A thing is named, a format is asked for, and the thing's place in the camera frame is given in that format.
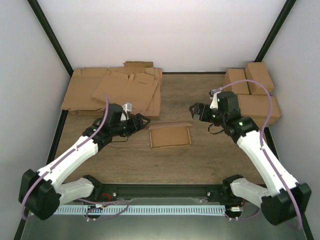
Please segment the cardboard box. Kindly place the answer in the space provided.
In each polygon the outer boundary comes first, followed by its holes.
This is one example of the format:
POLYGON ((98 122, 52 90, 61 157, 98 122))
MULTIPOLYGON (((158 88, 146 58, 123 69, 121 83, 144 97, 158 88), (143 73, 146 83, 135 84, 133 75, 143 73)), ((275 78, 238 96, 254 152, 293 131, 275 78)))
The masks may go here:
POLYGON ((150 146, 152 149, 189 146, 191 144, 191 127, 192 125, 188 122, 151 124, 148 127, 150 146))

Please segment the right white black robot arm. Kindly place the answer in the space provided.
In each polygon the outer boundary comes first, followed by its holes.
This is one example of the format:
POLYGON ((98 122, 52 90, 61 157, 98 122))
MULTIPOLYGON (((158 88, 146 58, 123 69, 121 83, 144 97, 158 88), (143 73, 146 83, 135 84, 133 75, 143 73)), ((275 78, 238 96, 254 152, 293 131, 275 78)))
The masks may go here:
POLYGON ((224 180, 223 198, 229 202, 245 199, 259 207, 266 220, 276 226, 293 218, 301 223, 312 190, 299 183, 279 162, 263 138, 263 132, 249 116, 242 116, 237 96, 231 92, 210 91, 211 104, 189 107, 193 119, 222 127, 225 134, 243 150, 258 170, 265 187, 240 175, 224 180))

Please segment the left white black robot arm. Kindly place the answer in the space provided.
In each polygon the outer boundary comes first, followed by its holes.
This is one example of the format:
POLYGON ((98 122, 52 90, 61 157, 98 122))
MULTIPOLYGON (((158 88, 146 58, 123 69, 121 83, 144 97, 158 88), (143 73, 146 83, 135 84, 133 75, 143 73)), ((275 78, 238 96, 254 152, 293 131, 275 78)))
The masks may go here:
POLYGON ((79 139, 62 155, 37 171, 27 170, 21 179, 18 201, 41 220, 51 217, 58 207, 69 202, 97 202, 102 183, 91 175, 66 183, 66 178, 81 164, 112 143, 114 137, 128 138, 143 130, 151 120, 132 114, 132 105, 109 104, 102 117, 87 127, 79 139))

